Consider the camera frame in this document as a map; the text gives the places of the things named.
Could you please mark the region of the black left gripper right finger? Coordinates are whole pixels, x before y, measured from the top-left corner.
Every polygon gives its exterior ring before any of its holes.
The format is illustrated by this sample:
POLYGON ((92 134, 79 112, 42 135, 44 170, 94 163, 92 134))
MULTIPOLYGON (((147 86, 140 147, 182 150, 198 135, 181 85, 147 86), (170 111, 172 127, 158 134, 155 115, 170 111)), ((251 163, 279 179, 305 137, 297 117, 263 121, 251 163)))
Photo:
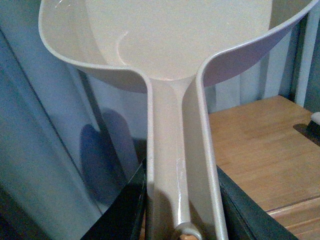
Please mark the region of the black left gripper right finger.
POLYGON ((268 215, 220 167, 217 167, 217 174, 230 240, 297 239, 268 215))

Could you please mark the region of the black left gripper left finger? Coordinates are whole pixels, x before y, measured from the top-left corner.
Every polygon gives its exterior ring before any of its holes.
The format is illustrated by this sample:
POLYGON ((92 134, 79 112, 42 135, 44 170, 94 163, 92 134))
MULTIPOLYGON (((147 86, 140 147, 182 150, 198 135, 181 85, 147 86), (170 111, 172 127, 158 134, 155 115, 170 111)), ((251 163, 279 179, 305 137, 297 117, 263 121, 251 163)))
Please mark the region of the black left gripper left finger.
POLYGON ((138 240, 147 195, 147 160, 144 159, 108 210, 84 234, 83 240, 138 240))

